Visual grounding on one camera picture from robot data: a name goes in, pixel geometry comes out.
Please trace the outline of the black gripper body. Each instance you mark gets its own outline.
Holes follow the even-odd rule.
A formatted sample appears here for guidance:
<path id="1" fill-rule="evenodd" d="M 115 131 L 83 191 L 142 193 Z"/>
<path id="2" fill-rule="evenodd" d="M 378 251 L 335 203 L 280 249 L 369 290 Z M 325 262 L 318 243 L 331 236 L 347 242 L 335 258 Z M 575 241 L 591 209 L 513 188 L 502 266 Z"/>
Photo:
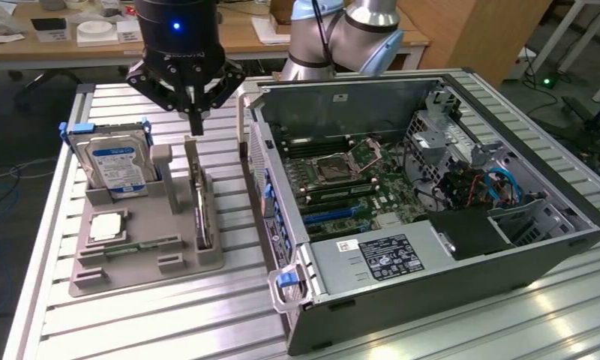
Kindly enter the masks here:
<path id="1" fill-rule="evenodd" d="M 171 86 L 204 88 L 226 52 L 216 1 L 136 1 L 144 51 L 142 67 Z"/>

